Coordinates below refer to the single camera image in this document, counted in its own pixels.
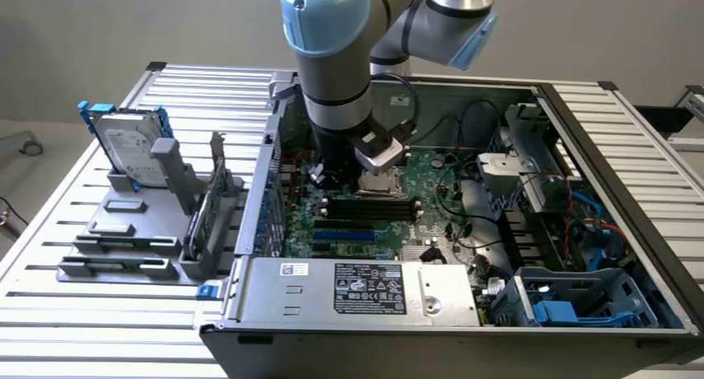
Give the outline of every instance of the white wall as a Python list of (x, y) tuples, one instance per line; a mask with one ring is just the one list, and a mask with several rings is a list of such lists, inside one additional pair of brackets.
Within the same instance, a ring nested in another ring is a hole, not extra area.
[[(666, 104), (704, 83), (703, 1), (495, 0), (470, 74), (612, 80)], [(278, 0), (0, 0), (0, 118), (77, 120), (75, 103), (120, 101), (151, 60), (292, 67), (279, 20)]]

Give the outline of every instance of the robot end effector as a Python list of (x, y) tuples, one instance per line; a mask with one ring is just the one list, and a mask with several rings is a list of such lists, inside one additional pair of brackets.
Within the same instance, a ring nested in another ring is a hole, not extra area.
[(280, 0), (280, 4), (318, 152), (327, 162), (320, 169), (349, 167), (354, 151), (359, 164), (377, 174), (403, 154), (418, 109), (414, 118), (390, 131), (377, 123), (370, 70), (397, 72), (411, 55), (466, 69), (495, 22), (491, 0)]

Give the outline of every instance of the warning label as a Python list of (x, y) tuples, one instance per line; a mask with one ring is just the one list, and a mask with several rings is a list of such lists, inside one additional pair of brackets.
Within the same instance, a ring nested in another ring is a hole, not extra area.
[(401, 265), (335, 264), (334, 310), (343, 315), (405, 315)]

